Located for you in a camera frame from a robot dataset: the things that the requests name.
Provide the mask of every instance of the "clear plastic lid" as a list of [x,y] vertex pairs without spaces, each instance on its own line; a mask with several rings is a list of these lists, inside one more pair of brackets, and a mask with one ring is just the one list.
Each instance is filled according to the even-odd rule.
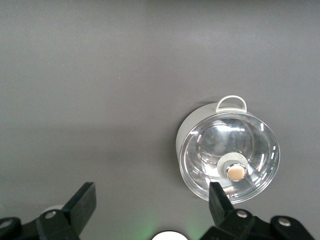
[[198,123],[184,139],[179,164],[183,180],[209,200],[210,182],[219,182],[232,203],[267,187],[277,172],[278,143],[271,129],[247,113],[225,112]]

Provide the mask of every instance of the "plastic container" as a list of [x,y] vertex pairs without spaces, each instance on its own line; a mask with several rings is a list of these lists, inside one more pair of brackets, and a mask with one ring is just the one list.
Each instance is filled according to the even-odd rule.
[[[231,98],[242,106],[225,102]],[[263,191],[280,161],[271,129],[235,95],[192,112],[178,131],[176,153],[182,178],[197,196],[208,201],[210,182],[219,182],[233,204]]]

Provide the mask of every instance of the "gray surface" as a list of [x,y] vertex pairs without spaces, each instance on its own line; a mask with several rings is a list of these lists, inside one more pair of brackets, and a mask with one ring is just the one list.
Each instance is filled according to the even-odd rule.
[[83,240],[197,240],[213,224],[184,184],[185,117],[243,97],[279,171],[237,204],[320,239],[319,1],[1,1],[0,216],[26,223],[95,181]]

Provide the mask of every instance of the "tan button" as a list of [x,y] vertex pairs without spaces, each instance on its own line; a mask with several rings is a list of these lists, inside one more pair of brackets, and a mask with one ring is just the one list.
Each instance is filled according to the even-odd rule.
[[233,165],[228,169],[227,176],[233,181],[239,181],[246,175],[246,169],[241,165]]

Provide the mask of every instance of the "black robotic claw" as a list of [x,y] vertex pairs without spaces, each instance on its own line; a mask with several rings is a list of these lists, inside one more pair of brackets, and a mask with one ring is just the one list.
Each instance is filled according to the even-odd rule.
[[274,216],[267,223],[246,210],[234,209],[217,182],[210,183],[209,208],[215,226],[200,240],[315,240],[292,217]]
[[0,219],[0,240],[79,240],[97,206],[96,186],[86,182],[61,210],[49,210],[21,225],[17,217]]

